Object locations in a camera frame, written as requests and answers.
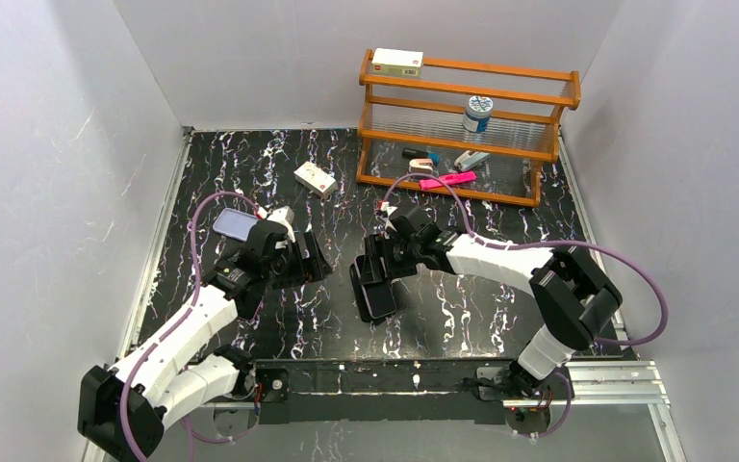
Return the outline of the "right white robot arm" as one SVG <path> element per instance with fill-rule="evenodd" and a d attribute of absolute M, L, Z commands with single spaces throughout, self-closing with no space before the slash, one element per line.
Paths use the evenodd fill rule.
<path fill-rule="evenodd" d="M 419 266 L 454 275 L 483 277 L 531 295 L 543 319 L 497 386 L 527 396 L 572 356 L 596 343 L 623 302 L 618 288 L 581 244 L 484 242 L 468 232 L 441 228 L 417 207 L 394 209 L 383 232 L 364 238 L 364 251 L 350 265 L 362 319 L 391 316 L 391 283 L 414 276 Z"/>

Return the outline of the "white smartphone dark screen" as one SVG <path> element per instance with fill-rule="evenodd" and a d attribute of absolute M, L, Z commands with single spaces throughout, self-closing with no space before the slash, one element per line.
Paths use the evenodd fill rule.
<path fill-rule="evenodd" d="M 365 285 L 363 291 L 371 320 L 386 319 L 396 312 L 397 305 L 389 281 Z"/>

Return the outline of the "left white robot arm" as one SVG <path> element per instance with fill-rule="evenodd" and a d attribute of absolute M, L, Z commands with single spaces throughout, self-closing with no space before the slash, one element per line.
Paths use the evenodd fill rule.
<path fill-rule="evenodd" d="M 80 385 L 78 432 L 118 461 L 144 461 L 166 430 L 213 398 L 234 392 L 253 368 L 248 353 L 222 346 L 190 369 L 192 357 L 225 326 L 251 319 L 268 289 L 331 274 L 316 235 L 260 219 L 246 241 L 221 256 L 196 294 L 137 350 L 94 366 Z"/>

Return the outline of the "black phone case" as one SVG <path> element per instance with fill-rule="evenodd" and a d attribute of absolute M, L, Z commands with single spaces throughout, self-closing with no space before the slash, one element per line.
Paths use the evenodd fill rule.
<path fill-rule="evenodd" d="M 355 300 L 356 300 L 356 305 L 357 305 L 357 308 L 358 308 L 358 311 L 359 311 L 360 318 L 361 318 L 361 320 L 363 322 L 378 324 L 378 323 L 384 321 L 385 319 L 381 319 L 381 320 L 371 320 L 370 319 L 370 316 L 369 316 L 368 311 L 367 311 L 367 305 L 366 305 L 365 297 L 364 297 L 364 291 L 363 291 L 363 287 L 364 286 L 363 287 L 356 287 L 356 286 L 353 285 L 353 263 L 349 267 L 349 275 L 350 275 L 350 281 L 351 281 L 351 285 L 352 285 L 352 289 L 353 289 L 353 293 L 354 293 L 354 297 L 355 297 Z"/>

